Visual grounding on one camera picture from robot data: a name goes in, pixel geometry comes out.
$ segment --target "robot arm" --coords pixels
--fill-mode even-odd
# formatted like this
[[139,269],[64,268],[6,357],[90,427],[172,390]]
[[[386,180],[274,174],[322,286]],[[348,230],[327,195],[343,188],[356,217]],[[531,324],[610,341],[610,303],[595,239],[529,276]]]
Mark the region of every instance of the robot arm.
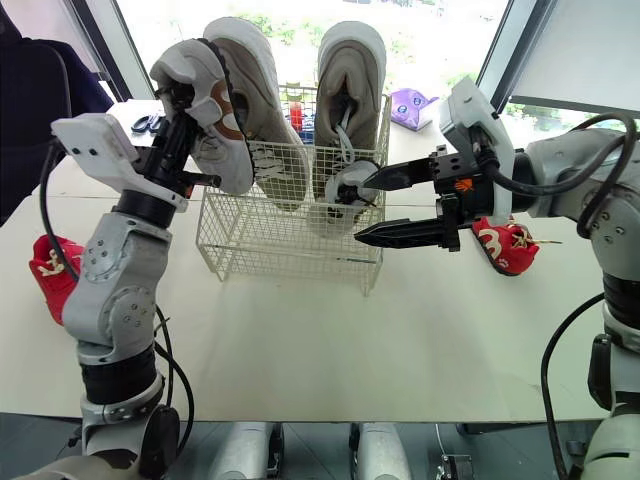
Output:
[[[629,145],[617,146],[622,143],[619,132],[575,130],[516,151],[511,163],[506,152],[510,143],[499,116],[469,79],[461,84],[444,105],[440,125],[458,153],[446,154],[444,146],[438,147],[425,159],[386,167],[364,183],[396,190],[432,181],[440,196],[437,218],[383,222],[357,233],[356,239],[388,248],[439,245],[457,251],[459,229],[480,216],[502,221],[505,205],[513,212],[579,221],[619,158],[630,155],[621,176],[587,219],[603,271],[606,332],[594,340],[588,383],[594,400],[612,416],[594,435],[581,478],[636,478],[640,471],[640,148],[633,152],[634,142],[630,150]],[[607,151],[601,164],[594,162],[598,152]],[[585,171],[591,174],[556,195],[507,192],[505,199],[505,190],[495,185],[487,169],[490,163],[495,169],[497,161],[502,171],[503,159],[513,180],[528,185],[555,186]]]

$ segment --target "beige sneaker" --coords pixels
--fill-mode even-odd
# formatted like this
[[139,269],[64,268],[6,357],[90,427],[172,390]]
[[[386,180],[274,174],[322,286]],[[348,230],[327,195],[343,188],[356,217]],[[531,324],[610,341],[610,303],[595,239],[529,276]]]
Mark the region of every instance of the beige sneaker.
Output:
[[247,139],[286,144],[251,147],[256,183],[278,208],[298,209],[307,188],[307,156],[302,140],[282,113],[269,42],[252,23],[233,17],[211,22],[204,37],[225,59],[233,104]]

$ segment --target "red sneaker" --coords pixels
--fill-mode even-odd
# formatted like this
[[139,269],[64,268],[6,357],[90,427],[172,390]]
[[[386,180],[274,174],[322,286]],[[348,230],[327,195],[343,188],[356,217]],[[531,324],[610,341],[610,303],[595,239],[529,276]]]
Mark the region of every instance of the red sneaker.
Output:
[[[66,238],[57,238],[73,268],[76,272],[80,272],[84,247]],[[76,284],[69,272],[65,271],[62,263],[58,261],[58,256],[46,235],[33,244],[33,260],[29,261],[29,268],[44,293],[51,316],[62,325],[62,307]]]
[[471,229],[493,268],[504,275],[520,275],[540,250],[527,227],[515,223],[513,217],[507,225],[497,227],[489,225],[487,217],[483,217],[473,222]]

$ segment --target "white wire basket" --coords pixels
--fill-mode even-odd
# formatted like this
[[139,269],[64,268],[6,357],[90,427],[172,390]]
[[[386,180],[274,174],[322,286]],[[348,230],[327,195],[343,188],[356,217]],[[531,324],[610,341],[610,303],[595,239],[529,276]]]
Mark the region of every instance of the white wire basket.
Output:
[[[357,242],[353,234],[384,221],[385,193],[379,192],[368,206],[317,202],[314,164],[333,161],[341,150],[312,144],[315,88],[280,87],[280,99],[286,118],[297,123],[305,145],[249,142],[249,146],[269,151],[284,161],[302,157],[308,172],[306,181],[300,175],[300,183],[288,185],[286,191],[281,187],[276,199],[273,185],[265,188],[269,196],[258,184],[242,196],[207,187],[198,222],[198,249],[221,281],[235,273],[324,279],[356,283],[368,295],[382,266],[382,249]],[[389,98],[383,96],[376,149],[356,150],[358,160],[368,159],[379,167],[387,164],[390,109]],[[299,199],[288,199],[293,190]],[[326,222],[327,209],[333,212],[330,225]],[[336,229],[344,233],[335,234]]]

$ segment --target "gray sneaker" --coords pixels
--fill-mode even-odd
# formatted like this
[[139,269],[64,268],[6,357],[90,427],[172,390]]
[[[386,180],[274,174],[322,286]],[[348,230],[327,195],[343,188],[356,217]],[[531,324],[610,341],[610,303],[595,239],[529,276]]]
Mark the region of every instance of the gray sneaker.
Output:
[[247,140],[283,143],[269,149],[252,147],[256,183],[275,205],[298,209],[307,187],[307,156],[302,140],[285,119],[276,67],[269,42],[251,22],[225,17],[211,22],[204,37],[225,59],[241,128]]
[[[309,210],[312,231],[331,238],[344,235],[358,221],[363,207],[374,203],[377,191],[360,184],[379,166],[354,149],[374,150],[386,70],[384,42],[362,22],[331,27],[318,52],[313,195],[319,203]],[[335,155],[322,147],[340,148]]]

